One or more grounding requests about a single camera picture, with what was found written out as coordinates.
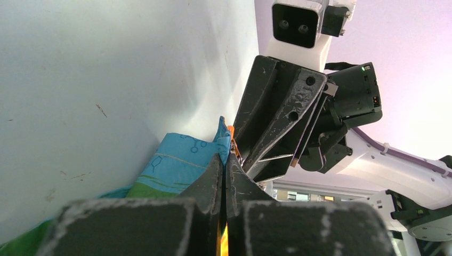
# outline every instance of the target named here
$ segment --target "screw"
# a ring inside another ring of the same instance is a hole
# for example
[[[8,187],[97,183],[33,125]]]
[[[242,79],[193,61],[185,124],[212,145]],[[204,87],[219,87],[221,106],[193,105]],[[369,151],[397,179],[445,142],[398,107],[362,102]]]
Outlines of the screw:
[[[310,76],[310,77],[306,78],[306,84],[307,85],[311,86],[311,85],[313,85],[315,83],[316,83],[316,79],[314,77]]]
[[[306,25],[301,25],[298,27],[298,32],[301,34],[306,34],[309,31],[309,28]]]
[[[287,29],[289,28],[289,22],[287,22],[287,20],[281,20],[279,22],[279,27],[282,29]]]

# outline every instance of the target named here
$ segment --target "cable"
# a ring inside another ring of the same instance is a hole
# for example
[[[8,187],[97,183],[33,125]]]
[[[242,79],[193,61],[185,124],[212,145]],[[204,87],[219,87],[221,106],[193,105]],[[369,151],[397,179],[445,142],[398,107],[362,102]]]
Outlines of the cable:
[[[378,142],[376,142],[375,140],[373,140],[371,137],[369,137],[365,132],[363,132],[360,128],[353,128],[353,131],[355,131],[355,133],[357,133],[358,136],[360,136],[365,142],[369,143],[372,147],[378,149],[379,151],[384,151],[385,147],[380,145]],[[411,163],[420,165],[422,167],[425,167],[427,169],[430,169],[434,172],[439,172],[441,174],[443,174],[443,177],[449,177],[452,178],[452,172],[449,172],[439,166],[436,166],[434,164],[431,164],[429,162],[423,161],[419,158],[416,157],[412,157],[410,155],[404,154],[402,152],[396,151],[394,149],[387,149],[386,154],[391,155],[391,156],[395,156],[397,158],[409,161]]]

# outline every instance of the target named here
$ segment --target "bracket hole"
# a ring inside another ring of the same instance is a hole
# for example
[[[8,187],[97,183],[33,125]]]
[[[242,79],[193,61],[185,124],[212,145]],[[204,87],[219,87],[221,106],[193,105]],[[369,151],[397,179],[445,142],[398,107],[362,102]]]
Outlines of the bracket hole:
[[[316,83],[316,79],[314,77],[310,76],[310,77],[306,78],[306,84],[307,85],[311,86],[311,85],[313,85],[315,83]]]
[[[295,122],[298,120],[298,113],[297,112],[290,112],[289,113],[289,121]]]

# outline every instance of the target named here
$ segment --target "green fabric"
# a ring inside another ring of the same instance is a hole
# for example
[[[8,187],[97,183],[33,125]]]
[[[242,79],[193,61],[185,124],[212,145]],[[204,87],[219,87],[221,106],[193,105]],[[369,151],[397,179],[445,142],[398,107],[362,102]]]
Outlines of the green fabric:
[[[2,245],[0,248],[1,256],[33,256],[41,244],[41,241],[47,233],[47,228],[52,220],[44,221],[39,226],[28,231],[16,239]]]

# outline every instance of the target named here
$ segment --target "cloth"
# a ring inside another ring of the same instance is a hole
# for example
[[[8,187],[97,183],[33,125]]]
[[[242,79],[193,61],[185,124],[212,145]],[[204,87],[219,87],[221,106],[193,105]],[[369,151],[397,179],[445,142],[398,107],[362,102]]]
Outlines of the cloth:
[[[127,197],[173,197],[204,173],[215,153],[225,165],[231,148],[231,134],[220,117],[212,142],[169,133],[133,184]]]
[[[224,123],[224,117],[220,117],[212,142],[169,133],[133,185],[110,191],[98,198],[177,196],[204,173],[215,153],[220,154],[225,165],[230,148],[231,133]],[[0,256],[35,255],[51,223],[52,220],[46,220],[27,233],[1,245]]]

